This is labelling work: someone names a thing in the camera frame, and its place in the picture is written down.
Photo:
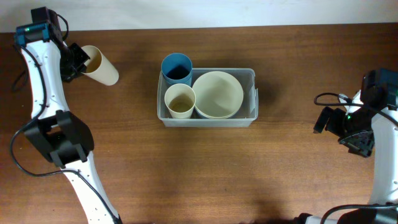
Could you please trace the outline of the beige plastic cup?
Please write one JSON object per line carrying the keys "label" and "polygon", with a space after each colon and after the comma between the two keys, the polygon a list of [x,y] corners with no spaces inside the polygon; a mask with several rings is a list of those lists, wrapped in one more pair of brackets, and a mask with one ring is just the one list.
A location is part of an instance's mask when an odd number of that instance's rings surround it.
{"label": "beige plastic cup", "polygon": [[167,89],[164,101],[174,119],[190,119],[195,108],[196,94],[190,86],[178,83]]}
{"label": "beige plastic cup", "polygon": [[84,63],[86,66],[86,71],[83,72],[84,75],[106,86],[111,86],[118,82],[119,72],[99,48],[93,45],[86,45],[82,47],[82,50],[90,58]]}

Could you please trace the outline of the blue plastic cup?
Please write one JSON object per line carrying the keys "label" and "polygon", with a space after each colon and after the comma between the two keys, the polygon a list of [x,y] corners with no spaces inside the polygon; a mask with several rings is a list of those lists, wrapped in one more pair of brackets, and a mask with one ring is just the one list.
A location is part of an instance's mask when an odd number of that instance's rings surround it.
{"label": "blue plastic cup", "polygon": [[163,59],[162,76],[169,86],[174,84],[192,85],[193,64],[189,57],[182,53],[172,53]]}

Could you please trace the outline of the white plastic spoon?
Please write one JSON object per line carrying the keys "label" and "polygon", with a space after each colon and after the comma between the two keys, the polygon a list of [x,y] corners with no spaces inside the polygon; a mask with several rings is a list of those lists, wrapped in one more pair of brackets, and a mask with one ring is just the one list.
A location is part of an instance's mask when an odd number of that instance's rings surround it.
{"label": "white plastic spoon", "polygon": [[[362,105],[363,102],[360,100],[361,92],[357,91],[356,94],[354,95],[353,98],[349,98],[348,96],[340,93],[338,95],[338,100],[340,103],[353,103],[353,104],[359,104]],[[359,109],[358,106],[345,106],[346,111],[348,112],[349,110],[356,111]]]}

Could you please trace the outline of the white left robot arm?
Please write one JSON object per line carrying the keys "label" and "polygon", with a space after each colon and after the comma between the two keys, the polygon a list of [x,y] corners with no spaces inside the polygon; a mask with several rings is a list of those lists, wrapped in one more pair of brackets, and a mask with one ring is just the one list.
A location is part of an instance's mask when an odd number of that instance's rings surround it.
{"label": "white left robot arm", "polygon": [[47,7],[31,11],[32,23],[19,26],[16,49],[24,58],[32,90],[31,119],[22,133],[72,184],[88,223],[121,223],[98,177],[89,127],[69,109],[63,83],[82,75],[113,85],[119,73],[94,46],[66,44],[61,15]]}

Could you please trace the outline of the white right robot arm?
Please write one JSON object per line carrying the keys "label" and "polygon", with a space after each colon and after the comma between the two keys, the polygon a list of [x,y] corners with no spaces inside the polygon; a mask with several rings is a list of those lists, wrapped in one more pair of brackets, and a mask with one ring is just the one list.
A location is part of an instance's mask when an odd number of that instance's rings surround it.
{"label": "white right robot arm", "polygon": [[373,190],[365,205],[333,207],[322,217],[302,213],[294,223],[397,223],[397,72],[365,74],[353,98],[324,103],[314,133],[329,131],[349,153],[374,156]]}

